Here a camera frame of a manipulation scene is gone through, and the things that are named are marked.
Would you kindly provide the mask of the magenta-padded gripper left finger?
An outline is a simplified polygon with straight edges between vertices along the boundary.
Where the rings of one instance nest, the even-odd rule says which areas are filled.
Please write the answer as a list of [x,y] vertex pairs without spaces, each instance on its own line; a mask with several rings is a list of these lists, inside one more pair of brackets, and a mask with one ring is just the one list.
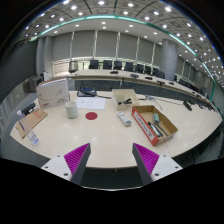
[[79,185],[91,153],[90,144],[84,144],[65,155],[58,155],[42,166],[42,169]]

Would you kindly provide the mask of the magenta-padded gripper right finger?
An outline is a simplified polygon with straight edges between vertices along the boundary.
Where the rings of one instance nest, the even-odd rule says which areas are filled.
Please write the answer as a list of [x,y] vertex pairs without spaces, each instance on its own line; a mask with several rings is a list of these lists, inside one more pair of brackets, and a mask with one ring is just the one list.
[[143,185],[152,183],[182,169],[169,156],[158,155],[137,143],[133,144],[132,153],[136,160]]

